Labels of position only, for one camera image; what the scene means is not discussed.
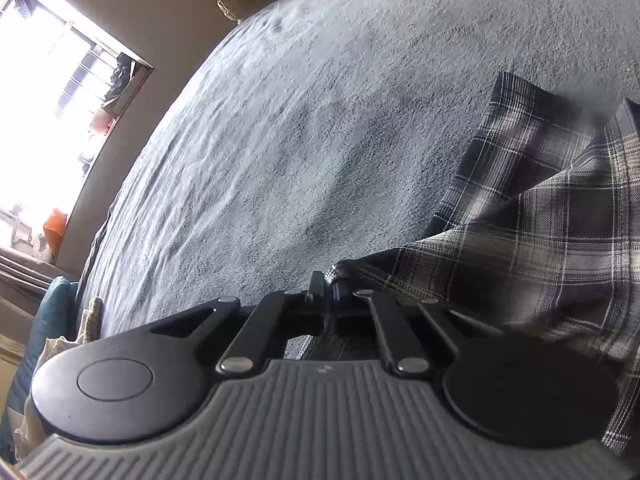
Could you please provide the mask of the orange container on windowsill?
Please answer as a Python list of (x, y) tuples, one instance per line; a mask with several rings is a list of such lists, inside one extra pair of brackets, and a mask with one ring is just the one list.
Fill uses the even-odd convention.
[(50, 248), (53, 257), (56, 257), (60, 252), (62, 240), (66, 230), (67, 214), (54, 208), (50, 216), (43, 223), (42, 229), (44, 238)]

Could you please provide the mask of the grey fleece blanket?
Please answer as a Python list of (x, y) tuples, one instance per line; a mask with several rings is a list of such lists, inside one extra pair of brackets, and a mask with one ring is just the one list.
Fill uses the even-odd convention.
[(282, 0), (254, 14), (150, 136), (77, 307), (101, 301), (107, 338), (223, 296), (256, 306), (420, 240), (500, 73), (603, 117), (639, 107), (639, 0)]

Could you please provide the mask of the teal pillow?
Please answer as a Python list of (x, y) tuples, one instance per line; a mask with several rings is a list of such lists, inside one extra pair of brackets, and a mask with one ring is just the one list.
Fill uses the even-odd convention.
[(75, 302), (77, 282), (64, 276), (55, 278), (43, 296), (27, 339), (26, 350), (12, 379), (1, 419), (1, 458), (14, 464), (15, 445), (9, 410), (24, 414), (24, 403), (29, 395), (32, 375), (47, 339), (65, 336), (76, 337), (77, 306)]

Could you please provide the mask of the black white plaid garment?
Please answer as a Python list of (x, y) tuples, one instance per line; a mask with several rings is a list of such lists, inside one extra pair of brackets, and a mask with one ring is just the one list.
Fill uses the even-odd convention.
[(620, 400), (603, 442), (639, 443), (639, 107), (603, 117), (500, 73), (423, 238), (329, 270), (433, 297), (607, 365)]

